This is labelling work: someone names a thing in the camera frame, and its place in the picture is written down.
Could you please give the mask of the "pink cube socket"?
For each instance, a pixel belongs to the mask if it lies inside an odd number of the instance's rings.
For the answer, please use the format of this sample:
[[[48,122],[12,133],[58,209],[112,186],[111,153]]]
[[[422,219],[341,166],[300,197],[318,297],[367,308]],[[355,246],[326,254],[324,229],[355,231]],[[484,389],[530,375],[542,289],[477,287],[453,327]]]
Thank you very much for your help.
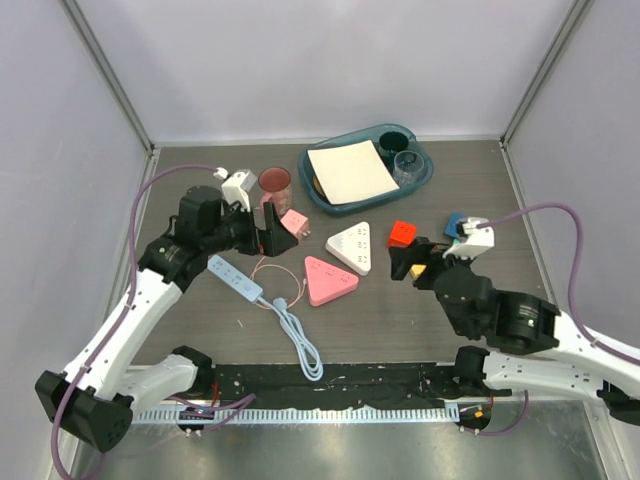
[[[281,218],[280,222],[283,227],[295,238],[299,244],[311,233],[309,219],[300,212],[289,209]]]

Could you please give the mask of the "red cube socket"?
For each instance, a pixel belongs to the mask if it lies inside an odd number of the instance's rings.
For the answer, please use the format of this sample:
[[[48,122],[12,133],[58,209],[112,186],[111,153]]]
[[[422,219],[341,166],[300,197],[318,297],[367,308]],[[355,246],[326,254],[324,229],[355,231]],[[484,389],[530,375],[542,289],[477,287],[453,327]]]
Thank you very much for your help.
[[[397,220],[389,233],[387,247],[407,247],[417,235],[417,227],[414,224]]]

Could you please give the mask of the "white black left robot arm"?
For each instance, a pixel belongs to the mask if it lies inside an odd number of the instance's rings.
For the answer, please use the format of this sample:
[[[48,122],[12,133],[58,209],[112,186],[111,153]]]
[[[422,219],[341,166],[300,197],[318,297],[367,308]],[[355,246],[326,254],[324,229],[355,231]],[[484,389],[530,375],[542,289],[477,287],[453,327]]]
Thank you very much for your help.
[[[133,418],[175,393],[205,397],[213,385],[212,361],[178,347],[134,386],[125,373],[168,309],[220,252],[279,256],[298,244],[272,201],[262,205],[265,226],[252,208],[227,202],[210,186],[190,188],[168,229],[150,242],[130,285],[94,338],[60,373],[44,371],[36,394],[51,422],[101,453],[125,436]]]

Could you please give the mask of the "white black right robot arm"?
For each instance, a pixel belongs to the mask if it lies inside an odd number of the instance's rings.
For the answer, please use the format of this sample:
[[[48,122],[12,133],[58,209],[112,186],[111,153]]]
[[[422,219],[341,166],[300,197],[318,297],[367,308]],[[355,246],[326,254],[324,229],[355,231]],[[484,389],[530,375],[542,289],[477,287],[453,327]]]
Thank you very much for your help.
[[[639,423],[639,368],[555,305],[531,294],[499,290],[475,274],[472,262],[495,245],[490,228],[451,245],[417,237],[407,247],[392,247],[391,277],[403,279],[416,264],[418,290],[435,294],[453,331],[483,340],[478,350],[458,352],[451,380],[465,395],[492,390],[542,390],[566,394],[607,407],[614,419]]]

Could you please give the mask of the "light blue power strip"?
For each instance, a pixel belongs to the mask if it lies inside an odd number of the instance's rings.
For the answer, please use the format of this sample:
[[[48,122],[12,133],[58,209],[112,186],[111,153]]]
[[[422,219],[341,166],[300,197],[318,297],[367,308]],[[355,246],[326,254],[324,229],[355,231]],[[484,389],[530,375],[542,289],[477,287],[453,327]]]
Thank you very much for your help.
[[[261,299],[263,289],[221,256],[213,255],[207,269],[249,303],[256,304]]]

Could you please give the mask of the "yellow plug adapter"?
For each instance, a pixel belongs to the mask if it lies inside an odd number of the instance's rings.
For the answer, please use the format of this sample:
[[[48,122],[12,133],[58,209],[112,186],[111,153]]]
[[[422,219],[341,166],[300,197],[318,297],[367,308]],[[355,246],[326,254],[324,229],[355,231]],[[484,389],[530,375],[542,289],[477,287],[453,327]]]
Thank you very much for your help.
[[[426,266],[423,264],[414,264],[410,267],[409,273],[413,279],[418,279],[426,270]]]

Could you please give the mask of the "pink triangular power strip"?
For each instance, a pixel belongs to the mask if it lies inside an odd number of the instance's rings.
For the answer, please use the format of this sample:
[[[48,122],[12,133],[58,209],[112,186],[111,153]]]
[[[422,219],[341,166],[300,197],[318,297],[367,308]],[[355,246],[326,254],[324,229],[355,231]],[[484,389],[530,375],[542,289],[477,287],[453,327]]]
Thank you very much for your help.
[[[309,303],[322,306],[359,286],[359,277],[313,256],[304,259]]]

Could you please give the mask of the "white triangular power strip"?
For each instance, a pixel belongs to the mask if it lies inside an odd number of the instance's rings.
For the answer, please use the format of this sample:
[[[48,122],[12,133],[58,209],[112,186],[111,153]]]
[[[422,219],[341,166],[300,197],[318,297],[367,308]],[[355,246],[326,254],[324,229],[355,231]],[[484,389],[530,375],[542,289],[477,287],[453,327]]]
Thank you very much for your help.
[[[371,271],[371,232],[366,221],[359,222],[329,237],[326,250],[360,276]]]

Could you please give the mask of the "blue cube socket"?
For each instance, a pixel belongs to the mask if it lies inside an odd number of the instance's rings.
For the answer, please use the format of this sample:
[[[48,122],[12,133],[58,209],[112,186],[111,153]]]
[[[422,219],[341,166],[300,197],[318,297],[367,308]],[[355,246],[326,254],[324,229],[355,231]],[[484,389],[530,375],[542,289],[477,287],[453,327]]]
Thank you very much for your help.
[[[459,212],[452,213],[447,221],[444,234],[449,238],[458,239],[460,237],[458,225],[465,221],[466,216],[464,214]]]

